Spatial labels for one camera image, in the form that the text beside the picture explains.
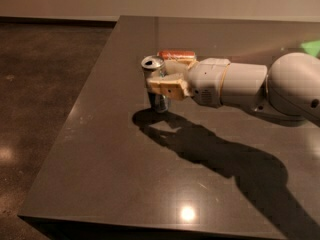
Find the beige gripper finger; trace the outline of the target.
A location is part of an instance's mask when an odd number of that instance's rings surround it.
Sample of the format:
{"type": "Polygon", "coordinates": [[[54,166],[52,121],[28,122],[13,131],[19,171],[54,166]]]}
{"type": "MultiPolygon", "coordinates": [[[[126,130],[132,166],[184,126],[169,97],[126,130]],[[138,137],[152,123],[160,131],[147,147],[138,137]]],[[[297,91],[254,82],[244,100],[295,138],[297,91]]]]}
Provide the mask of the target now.
{"type": "Polygon", "coordinates": [[[176,73],[186,73],[197,63],[198,63],[197,60],[193,60],[193,61],[166,60],[165,71],[168,75],[172,75],[176,73]]]}
{"type": "Polygon", "coordinates": [[[164,95],[173,100],[184,100],[191,96],[188,82],[180,76],[149,78],[147,88],[151,93],[164,95]]]}

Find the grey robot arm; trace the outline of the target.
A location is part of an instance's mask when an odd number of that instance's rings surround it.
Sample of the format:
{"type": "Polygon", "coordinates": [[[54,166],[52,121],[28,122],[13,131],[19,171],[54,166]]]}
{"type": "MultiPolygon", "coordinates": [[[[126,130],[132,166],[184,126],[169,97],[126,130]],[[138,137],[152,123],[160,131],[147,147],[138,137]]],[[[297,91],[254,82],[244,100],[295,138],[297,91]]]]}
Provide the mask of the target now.
{"type": "Polygon", "coordinates": [[[199,61],[192,52],[163,51],[141,62],[151,107],[168,110],[171,100],[230,106],[277,124],[320,124],[320,61],[290,53],[271,66],[199,61]]]}

